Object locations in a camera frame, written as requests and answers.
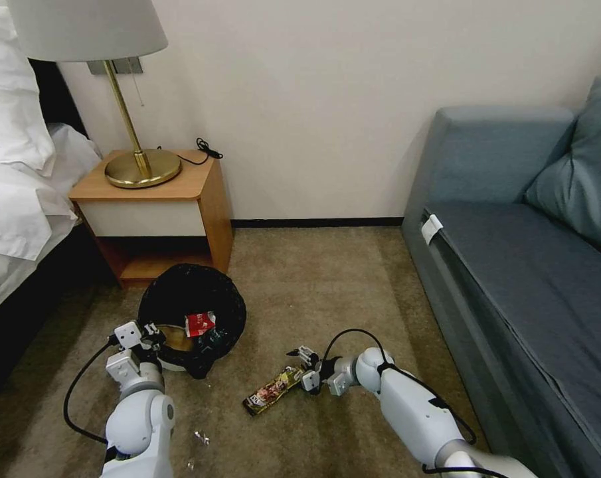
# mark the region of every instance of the table lamp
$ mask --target table lamp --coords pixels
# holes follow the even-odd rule
[[[169,181],[181,160],[164,149],[143,150],[112,67],[112,60],[163,50],[167,38],[151,0],[8,0],[21,48],[37,60],[103,60],[134,151],[106,165],[106,178],[122,188]]]

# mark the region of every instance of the black cable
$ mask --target black cable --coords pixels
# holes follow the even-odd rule
[[[205,153],[207,156],[205,156],[205,159],[203,159],[200,163],[197,163],[196,161],[192,161],[191,159],[187,159],[184,158],[181,155],[177,155],[179,158],[181,158],[184,161],[187,161],[190,164],[193,164],[194,166],[200,166],[200,165],[204,165],[207,160],[212,157],[215,159],[222,159],[223,154],[219,153],[218,151],[215,151],[214,149],[211,149],[209,147],[209,143],[207,141],[205,141],[203,138],[196,138],[196,146],[199,148],[199,151],[202,151],[203,153]]]
[[[377,344],[378,348],[380,349],[380,354],[382,354],[382,360],[383,360],[383,363],[382,363],[383,369],[382,370],[386,370],[387,368],[390,368],[391,370],[395,370],[396,372],[400,373],[401,375],[404,375],[405,377],[413,380],[415,383],[417,383],[421,387],[424,387],[425,389],[427,389],[427,391],[429,391],[429,393],[431,393],[431,395],[433,395],[437,399],[437,401],[440,402],[440,404],[442,405],[441,408],[447,408],[448,411],[453,416],[453,418],[455,419],[455,421],[457,421],[460,425],[462,425],[462,427],[469,433],[471,438],[469,440],[467,440],[467,442],[470,445],[474,445],[477,442],[477,435],[475,434],[473,429],[469,426],[468,423],[466,423],[464,421],[464,419],[462,419],[462,417],[460,417],[459,415],[457,415],[455,413],[453,408],[440,396],[439,393],[437,393],[435,390],[433,390],[431,387],[429,387],[429,385],[427,385],[426,383],[421,381],[419,378],[414,377],[413,375],[411,375],[409,373],[406,373],[405,371],[399,369],[395,364],[391,364],[388,362],[388,360],[386,359],[384,347],[382,346],[380,341],[371,332],[366,331],[364,329],[343,330],[342,332],[338,333],[334,338],[332,338],[331,342],[329,342],[329,345],[327,346],[327,350],[325,351],[325,354],[324,354],[324,360],[327,360],[329,358],[329,352],[331,351],[331,348],[332,348],[333,344],[336,342],[336,340],[339,339],[340,337],[342,337],[344,334],[349,333],[349,332],[360,332],[360,333],[368,335],[370,338],[372,338],[373,341]],[[458,472],[458,473],[474,472],[474,473],[481,473],[482,475],[492,476],[495,478],[508,478],[507,476],[502,475],[501,473],[498,473],[496,471],[491,471],[491,470],[488,470],[485,468],[479,468],[479,467],[440,467],[440,468],[427,469],[426,465],[422,465],[422,470],[423,470],[423,472],[425,472],[428,475],[434,475],[436,473],[451,473],[451,472]]]
[[[485,476],[491,476],[495,478],[509,478],[506,475],[502,475],[493,470],[480,467],[439,467],[439,468],[427,468],[426,465],[422,465],[422,471],[426,475],[437,475],[439,473],[481,473]]]
[[[378,345],[378,348],[380,349],[380,353],[382,354],[382,359],[386,362],[385,350],[382,347],[382,344],[375,337],[375,335],[373,335],[371,332],[366,331],[364,329],[345,329],[342,332],[340,332],[339,334],[337,334],[334,338],[332,338],[331,342],[329,342],[329,345],[327,345],[327,350],[325,350],[325,354],[323,355],[323,357],[324,357],[323,360],[327,360],[329,358],[329,352],[331,351],[331,348],[333,347],[333,344],[336,342],[336,340],[339,339],[340,337],[342,337],[345,333],[349,333],[349,332],[360,332],[360,333],[368,335],[370,338],[372,338],[373,341]]]
[[[70,396],[72,395],[72,391],[74,390],[74,387],[76,386],[78,381],[81,379],[83,374],[86,372],[86,370],[88,370],[88,367],[90,365],[92,365],[92,363],[99,357],[99,355],[101,355],[103,352],[105,352],[108,349],[108,347],[110,347],[114,344],[116,344],[116,338],[114,336],[111,336],[108,339],[108,342],[103,347],[101,347],[97,353],[95,353],[94,355],[92,355],[92,357],[90,357],[90,360],[88,360],[86,362],[86,364],[81,368],[81,370],[79,370],[79,373],[76,375],[76,377],[74,377],[74,380],[70,384],[70,387],[68,387],[68,392],[66,392],[66,398],[63,400],[63,419],[66,421],[68,426],[70,428],[72,428],[75,432],[82,434],[83,436],[88,437],[94,441],[98,441],[99,443],[103,443],[104,445],[108,444],[108,441],[105,438],[103,438],[99,435],[95,435],[91,432],[88,432],[87,430],[84,430],[83,428],[75,425],[72,422],[72,420],[70,419],[70,414],[68,413],[68,405],[70,403]]]

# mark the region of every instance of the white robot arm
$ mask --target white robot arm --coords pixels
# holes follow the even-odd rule
[[[128,322],[114,331],[123,350],[108,358],[106,370],[121,397],[106,424],[108,450],[102,478],[172,478],[169,440],[174,401],[165,395],[153,324]]]
[[[308,392],[317,393],[321,381],[336,396],[354,385],[372,392],[391,428],[429,472],[439,470],[449,478],[537,478],[516,459],[472,447],[448,405],[413,375],[395,367],[386,351],[370,348],[357,357],[322,362],[307,347],[293,355],[299,355],[308,368],[302,380]]]

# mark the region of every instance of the white wall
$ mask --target white wall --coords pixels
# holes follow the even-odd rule
[[[601,73],[601,0],[154,3],[144,108],[120,77],[138,133],[222,151],[236,218],[401,216],[437,108],[578,107]],[[127,147],[106,79],[62,71],[92,138]]]

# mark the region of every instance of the gray sofa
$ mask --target gray sofa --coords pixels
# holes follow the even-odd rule
[[[575,121],[440,110],[402,225],[491,449],[539,477],[601,477],[601,252],[523,202]],[[443,229],[427,245],[430,214]]]

